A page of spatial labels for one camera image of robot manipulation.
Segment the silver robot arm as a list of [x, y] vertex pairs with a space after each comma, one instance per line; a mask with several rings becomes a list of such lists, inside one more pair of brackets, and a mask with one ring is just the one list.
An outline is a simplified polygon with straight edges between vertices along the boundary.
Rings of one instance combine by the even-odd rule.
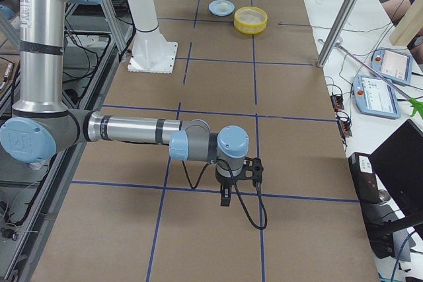
[[65, 6], [70, 0], [20, 0], [20, 98], [1, 126], [1, 144], [14, 159], [35, 163], [73, 145], [98, 140], [166, 145], [170, 157], [215, 165], [221, 204], [245, 178], [249, 137], [230, 125], [213, 133], [202, 120], [105, 116], [71, 110], [61, 99]]

